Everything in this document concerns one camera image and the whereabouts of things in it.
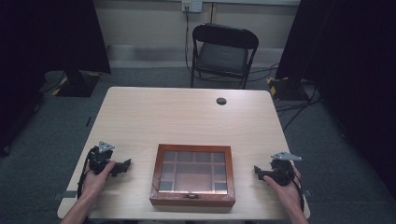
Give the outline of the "white wall socket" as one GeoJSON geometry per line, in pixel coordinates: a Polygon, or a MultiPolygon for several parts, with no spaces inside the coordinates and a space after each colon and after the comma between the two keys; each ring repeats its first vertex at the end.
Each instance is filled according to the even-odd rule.
{"type": "Polygon", "coordinates": [[[183,12],[201,13],[203,11],[203,2],[201,0],[182,0],[181,10],[183,12]]]}

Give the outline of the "black folding chair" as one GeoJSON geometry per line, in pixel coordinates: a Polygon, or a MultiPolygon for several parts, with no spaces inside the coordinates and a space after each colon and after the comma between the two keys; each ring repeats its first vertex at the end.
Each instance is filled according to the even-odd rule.
{"type": "Polygon", "coordinates": [[[191,87],[195,73],[240,80],[244,89],[250,68],[259,46],[258,37],[251,31],[215,23],[204,23],[192,31],[193,53],[191,87]]]}

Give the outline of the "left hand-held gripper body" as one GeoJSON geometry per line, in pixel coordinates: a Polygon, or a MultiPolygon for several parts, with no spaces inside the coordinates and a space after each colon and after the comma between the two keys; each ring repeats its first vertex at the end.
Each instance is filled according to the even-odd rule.
{"type": "MultiPolygon", "coordinates": [[[[106,168],[114,148],[115,146],[103,141],[99,141],[98,146],[92,148],[89,153],[89,166],[96,175],[99,175],[106,168]]],[[[116,162],[110,173],[112,176],[124,173],[124,162],[116,162]]]]}

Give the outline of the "wooden box with glass lid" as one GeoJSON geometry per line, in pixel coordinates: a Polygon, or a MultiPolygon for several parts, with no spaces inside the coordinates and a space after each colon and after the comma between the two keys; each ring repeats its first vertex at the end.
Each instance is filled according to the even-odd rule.
{"type": "Polygon", "coordinates": [[[154,205],[232,207],[229,146],[158,146],[149,200],[154,205]]]}

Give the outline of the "black stand base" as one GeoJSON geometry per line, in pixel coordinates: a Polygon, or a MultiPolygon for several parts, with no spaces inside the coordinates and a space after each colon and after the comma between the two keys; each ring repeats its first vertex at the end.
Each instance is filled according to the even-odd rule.
{"type": "Polygon", "coordinates": [[[97,73],[79,70],[65,70],[64,72],[66,78],[53,92],[53,96],[89,98],[101,77],[97,73]]]}
{"type": "Polygon", "coordinates": [[[308,95],[300,82],[288,78],[267,78],[271,95],[278,101],[307,101],[308,95]]]}

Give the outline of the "black curtain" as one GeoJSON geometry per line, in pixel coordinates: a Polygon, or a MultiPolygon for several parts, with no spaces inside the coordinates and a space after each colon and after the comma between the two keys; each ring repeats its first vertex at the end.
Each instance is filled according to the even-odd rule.
{"type": "Polygon", "coordinates": [[[276,76],[318,83],[396,200],[396,0],[300,0],[276,76]]]}
{"type": "Polygon", "coordinates": [[[0,157],[65,70],[111,72],[93,0],[0,0],[0,157]]]}

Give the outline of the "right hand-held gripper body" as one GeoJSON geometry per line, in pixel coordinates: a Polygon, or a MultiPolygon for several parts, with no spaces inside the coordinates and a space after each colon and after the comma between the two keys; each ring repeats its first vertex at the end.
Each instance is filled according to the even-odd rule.
{"type": "Polygon", "coordinates": [[[263,180],[265,176],[270,176],[280,186],[287,186],[295,177],[295,172],[292,168],[293,161],[300,161],[302,158],[282,151],[271,156],[272,161],[271,171],[259,170],[259,179],[263,180]]]}

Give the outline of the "person's left hand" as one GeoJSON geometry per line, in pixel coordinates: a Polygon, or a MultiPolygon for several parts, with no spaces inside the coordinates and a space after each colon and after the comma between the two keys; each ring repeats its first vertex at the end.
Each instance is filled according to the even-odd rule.
{"type": "Polygon", "coordinates": [[[115,164],[115,161],[110,161],[105,169],[98,175],[90,169],[89,165],[86,165],[81,198],[90,200],[96,199],[104,189],[107,177],[115,164]]]}

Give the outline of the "person's right hand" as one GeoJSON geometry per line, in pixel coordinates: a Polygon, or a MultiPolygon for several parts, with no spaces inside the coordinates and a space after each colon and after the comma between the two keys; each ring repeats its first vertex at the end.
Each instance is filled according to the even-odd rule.
{"type": "Polygon", "coordinates": [[[278,185],[273,178],[270,176],[265,176],[263,179],[267,185],[269,185],[276,193],[277,198],[284,206],[287,211],[287,208],[292,206],[298,206],[302,209],[302,193],[300,187],[300,177],[301,174],[297,170],[295,166],[292,166],[295,177],[294,180],[291,181],[287,186],[278,185]]]}

